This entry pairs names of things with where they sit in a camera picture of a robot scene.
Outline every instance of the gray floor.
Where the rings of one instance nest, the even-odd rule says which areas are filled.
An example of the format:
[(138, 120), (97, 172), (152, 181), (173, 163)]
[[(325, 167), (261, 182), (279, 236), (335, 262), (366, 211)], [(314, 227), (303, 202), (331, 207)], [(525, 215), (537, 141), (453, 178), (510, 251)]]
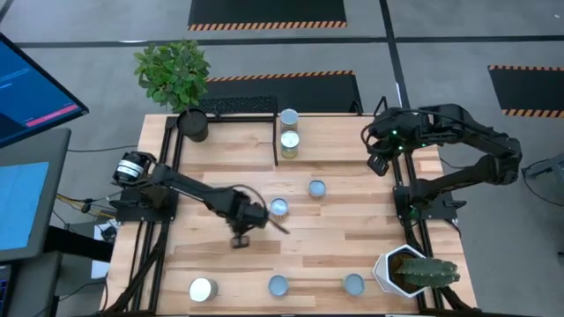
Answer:
[[(561, 0), (389, 0), (396, 36), (564, 34)], [(384, 36), (380, 7), (373, 0), (345, 0), (349, 27), (190, 33), (190, 1), (15, 0), (0, 25), (13, 41), (133, 41)], [(398, 106), (396, 83), (385, 44), (215, 46), (204, 48), (212, 76), (270, 72), (354, 70), (367, 111), (386, 95)], [(145, 98), (133, 77), (138, 48), (36, 48), (26, 52), (90, 107), (68, 124), (71, 147), (135, 144), (145, 114), (164, 110)], [(487, 74), (489, 64), (564, 65), (564, 43), (400, 44), (399, 54), (412, 107), (458, 103), (479, 122), (517, 137), (523, 166), (564, 149), (564, 121), (501, 115)], [(115, 191), (109, 179), (122, 153), (69, 154), (60, 191), (75, 197)], [(441, 149), (453, 165), (479, 154), (462, 145)], [(540, 193), (561, 199), (550, 175), (531, 181)], [(564, 210), (534, 197), (523, 180), (506, 187), (479, 185), (455, 193), (468, 201), (460, 210), (464, 251), (479, 306), (488, 312), (561, 316), (564, 311)], [(91, 219), (56, 206), (72, 223)], [(59, 315), (94, 312), (100, 290), (61, 303)]]

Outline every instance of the potted plant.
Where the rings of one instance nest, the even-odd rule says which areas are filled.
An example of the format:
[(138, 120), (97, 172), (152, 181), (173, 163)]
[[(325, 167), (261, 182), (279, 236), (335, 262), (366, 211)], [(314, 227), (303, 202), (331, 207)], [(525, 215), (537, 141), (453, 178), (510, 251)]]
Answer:
[(381, 254), (373, 274), (386, 292), (412, 298), (426, 287), (445, 287), (460, 279), (453, 262), (426, 258), (414, 248), (403, 245)]
[(135, 75), (139, 75), (138, 83), (146, 89), (147, 98), (161, 106), (170, 105), (174, 113), (180, 114), (176, 122), (179, 131), (194, 142), (204, 141), (208, 120), (195, 106), (207, 93), (205, 79), (210, 64), (197, 42), (172, 42), (161, 47), (153, 43), (134, 56), (139, 62)]

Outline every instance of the white pot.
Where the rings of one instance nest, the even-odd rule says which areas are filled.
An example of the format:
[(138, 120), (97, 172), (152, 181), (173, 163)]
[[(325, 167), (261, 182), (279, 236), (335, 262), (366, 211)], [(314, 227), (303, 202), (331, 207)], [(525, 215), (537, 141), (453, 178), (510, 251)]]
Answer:
[(401, 247), (388, 252), (387, 254), (381, 254), (380, 258), (378, 258), (378, 261), (376, 262), (376, 265), (374, 266), (373, 270), (372, 270), (372, 274), (374, 274), (374, 277), (376, 278), (376, 281), (378, 281), (378, 284), (380, 285), (380, 287), (382, 287), (382, 290), (385, 292), (391, 292), (391, 293), (395, 293), (397, 295), (406, 297), (406, 298), (412, 298), (414, 296), (416, 296), (417, 294), (421, 293), (422, 291), (424, 291), (426, 289), (426, 287), (413, 292), (413, 293), (408, 293), (404, 290), (402, 290), (401, 288), (399, 288), (397, 285), (395, 285), (391, 280), (390, 280), (390, 270), (388, 269), (388, 262), (389, 262), (389, 258), (397, 253), (397, 252), (402, 252), (402, 251), (409, 251), (410, 253), (413, 253), (415, 255), (417, 255), (420, 258), (424, 258), (425, 256), (421, 253), (419, 253), (417, 250), (415, 250), (414, 248), (410, 247), (409, 245), (402, 245)]

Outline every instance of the butcher block table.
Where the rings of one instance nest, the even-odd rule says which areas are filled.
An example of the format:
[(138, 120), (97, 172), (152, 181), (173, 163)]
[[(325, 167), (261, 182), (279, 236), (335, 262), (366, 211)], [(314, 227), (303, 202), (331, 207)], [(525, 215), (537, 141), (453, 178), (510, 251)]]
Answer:
[[(286, 199), (289, 216), (282, 225), (291, 234), (267, 225), (248, 233), (250, 247), (233, 250), (225, 220), (182, 196), (168, 235), (157, 314), (418, 312), (415, 299), (383, 292), (372, 275), (380, 254), (405, 243), (392, 200), (394, 173), (390, 169), (378, 177), (366, 165), (360, 130), (373, 119), (371, 115), (301, 114), (300, 154), (282, 158), (278, 142), (278, 166), (274, 165), (273, 123), (210, 123), (204, 142), (186, 138), (180, 173), (214, 187), (249, 185), (267, 203), (275, 197)], [(162, 114), (145, 117), (139, 151), (159, 156), (166, 120)], [(173, 151), (171, 146), (168, 164)], [(413, 158), (418, 177), (442, 175), (436, 147), (417, 150)], [(406, 171), (402, 158), (400, 165)], [(409, 181), (406, 173), (403, 178)], [(321, 200), (308, 195), (312, 180), (326, 184)], [(444, 221), (431, 220), (427, 225), (435, 257), (458, 265), (461, 279), (452, 288), (475, 306), (458, 233)], [(119, 229), (108, 274), (110, 304), (129, 282), (137, 228), (138, 223), (127, 223)], [(158, 232), (157, 226), (153, 242)], [(362, 296), (349, 296), (341, 287), (343, 277), (351, 273), (365, 279)], [(274, 275), (287, 277), (286, 296), (270, 295), (268, 283)], [(190, 300), (189, 285), (198, 277), (217, 281), (219, 294), (213, 301)], [(148, 305), (151, 281), (152, 272), (145, 280), (142, 309)], [(433, 306), (430, 291), (427, 305)]]

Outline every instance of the plant pot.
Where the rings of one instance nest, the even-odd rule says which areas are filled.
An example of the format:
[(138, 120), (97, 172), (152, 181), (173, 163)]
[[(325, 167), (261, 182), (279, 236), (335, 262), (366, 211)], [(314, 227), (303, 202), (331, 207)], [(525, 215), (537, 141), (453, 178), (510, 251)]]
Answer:
[(425, 256), (409, 245), (403, 245), (387, 254), (380, 255), (372, 273), (383, 291), (410, 299), (426, 289), (425, 287), (404, 283), (403, 276), (396, 273), (404, 258), (415, 257), (424, 258)]
[(176, 128), (194, 142), (202, 142), (208, 137), (208, 117), (200, 109), (189, 109), (176, 119)]

